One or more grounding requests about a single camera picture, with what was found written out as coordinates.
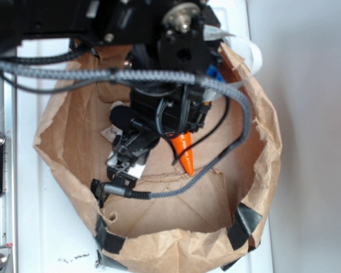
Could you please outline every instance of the crumpled paper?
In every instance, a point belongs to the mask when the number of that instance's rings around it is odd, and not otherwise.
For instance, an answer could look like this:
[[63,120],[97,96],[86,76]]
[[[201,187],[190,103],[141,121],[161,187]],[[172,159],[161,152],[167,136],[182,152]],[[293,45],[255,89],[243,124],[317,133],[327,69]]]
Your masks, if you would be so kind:
[[[99,57],[84,55],[69,62],[67,69],[121,68],[129,50],[97,48]],[[248,78],[248,69],[232,50],[223,44],[221,52],[225,62],[220,71],[228,82]],[[68,84],[72,83],[59,81],[57,85]],[[127,237],[119,254],[103,250],[105,255],[132,272],[207,272],[246,255],[250,246],[258,247],[278,182],[282,144],[276,111],[255,78],[242,91],[253,107],[250,137],[194,188],[178,197],[140,201],[111,196],[100,210],[89,189],[93,178],[108,181],[105,162],[111,143],[101,132],[111,126],[111,104],[128,101],[129,89],[123,86],[99,83],[53,95],[40,121],[34,147],[92,235],[96,235],[100,215],[109,232]],[[223,109],[224,99],[213,103],[206,127],[192,136],[193,141],[218,122]],[[225,124],[194,149],[195,169],[207,164],[241,129],[242,112],[232,102]],[[172,166],[172,160],[171,150],[161,141],[151,152],[144,178],[136,189],[168,191],[186,183],[189,176],[181,165]],[[263,220],[249,241],[233,250],[227,227],[232,225],[240,202],[261,214]]]

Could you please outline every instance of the tape piece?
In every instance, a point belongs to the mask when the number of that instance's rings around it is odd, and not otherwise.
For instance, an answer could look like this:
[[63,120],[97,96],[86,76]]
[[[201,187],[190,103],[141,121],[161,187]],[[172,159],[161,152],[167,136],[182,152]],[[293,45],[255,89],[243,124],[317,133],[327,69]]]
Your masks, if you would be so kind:
[[[255,231],[263,217],[247,205],[240,203],[235,212],[235,221],[229,228],[227,236],[232,248],[237,250],[249,240],[251,234]],[[221,267],[223,271],[229,270],[238,260]]]
[[101,216],[97,219],[96,232],[96,241],[102,249],[105,249],[107,252],[112,254],[120,253],[126,238],[107,232],[106,224]]

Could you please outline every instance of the white wall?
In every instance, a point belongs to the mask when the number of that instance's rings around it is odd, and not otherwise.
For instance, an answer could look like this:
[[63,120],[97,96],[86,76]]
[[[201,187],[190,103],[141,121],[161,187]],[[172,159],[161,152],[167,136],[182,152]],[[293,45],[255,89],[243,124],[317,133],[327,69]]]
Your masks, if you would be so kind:
[[249,0],[258,79],[284,152],[270,213],[276,273],[341,272],[341,0]]

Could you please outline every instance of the orange cone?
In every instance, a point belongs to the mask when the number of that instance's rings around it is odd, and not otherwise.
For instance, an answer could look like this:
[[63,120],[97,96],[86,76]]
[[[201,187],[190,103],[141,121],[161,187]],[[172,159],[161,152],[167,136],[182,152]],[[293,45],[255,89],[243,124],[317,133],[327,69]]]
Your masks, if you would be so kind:
[[[181,154],[187,147],[192,145],[191,133],[188,132],[186,134],[180,134],[176,138],[171,139],[174,148],[176,149],[177,154]],[[181,163],[184,167],[184,170],[189,174],[194,174],[193,167],[193,151],[190,149],[187,151],[181,158]]]

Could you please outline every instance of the black cable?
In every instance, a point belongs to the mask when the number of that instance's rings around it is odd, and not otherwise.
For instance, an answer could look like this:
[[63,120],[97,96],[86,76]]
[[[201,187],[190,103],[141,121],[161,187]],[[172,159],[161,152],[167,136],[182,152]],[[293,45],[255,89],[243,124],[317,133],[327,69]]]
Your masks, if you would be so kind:
[[163,124],[162,124],[162,119],[163,119],[163,112],[168,106],[168,101],[164,98],[162,98],[159,101],[156,113],[155,113],[155,126],[157,128],[157,133],[162,137],[166,138],[164,131],[163,131]]
[[106,78],[100,79],[92,79],[92,80],[84,80],[84,81],[80,81],[77,82],[71,86],[66,86],[63,88],[57,88],[57,89],[35,89],[35,88],[30,88],[21,84],[16,83],[15,81],[9,79],[8,77],[6,77],[1,71],[0,71],[0,78],[2,78],[3,80],[5,80],[6,82],[8,82],[12,87],[17,88],[17,89],[21,89],[23,91],[27,91],[30,93],[35,93],[35,94],[57,94],[57,93],[62,93],[62,92],[66,92],[66,91],[71,91],[77,88],[81,88],[84,87],[86,85],[89,84],[93,84],[97,81],[106,81]]
[[171,134],[171,135],[166,135],[163,130],[163,113],[164,110],[167,108],[169,101],[165,100],[162,98],[158,104],[157,110],[156,110],[156,115],[155,115],[155,124],[157,128],[158,134],[164,138],[164,139],[173,139],[178,137],[184,130],[187,125],[188,121],[188,116],[189,116],[189,108],[191,101],[187,99],[187,86],[184,86],[184,92],[182,95],[182,103],[181,103],[181,109],[180,109],[180,122],[178,124],[177,130]]
[[175,165],[177,163],[177,161],[190,149],[194,148],[195,146],[199,145],[200,143],[202,143],[203,141],[205,141],[208,137],[210,137],[211,135],[213,135],[218,129],[219,127],[222,125],[222,123],[224,122],[224,120],[227,118],[228,112],[230,111],[230,99],[228,97],[225,97],[226,99],[226,106],[225,106],[225,111],[224,114],[222,116],[222,118],[220,119],[220,121],[217,123],[217,125],[211,130],[209,131],[206,135],[204,135],[201,139],[199,139],[198,141],[196,141],[195,143],[193,143],[191,146],[187,147],[186,149],[183,150],[182,153],[180,153],[179,155],[175,156],[174,161],[173,161],[173,165]]
[[169,139],[167,139],[167,138],[163,138],[166,142],[167,142],[167,144],[170,146],[170,148],[172,149],[172,152],[173,152],[173,156],[174,156],[174,158],[176,158],[176,156],[177,156],[177,151],[176,151],[176,149],[175,149],[175,147],[174,147],[174,145],[172,144],[172,142],[169,140]]
[[48,56],[48,57],[9,57],[2,58],[4,61],[8,61],[14,64],[22,64],[22,65],[48,65],[48,64],[57,64],[64,63],[66,61],[71,61],[81,57],[84,53],[89,51],[91,47],[81,44],[74,50],[64,53],[62,55],[57,56]]

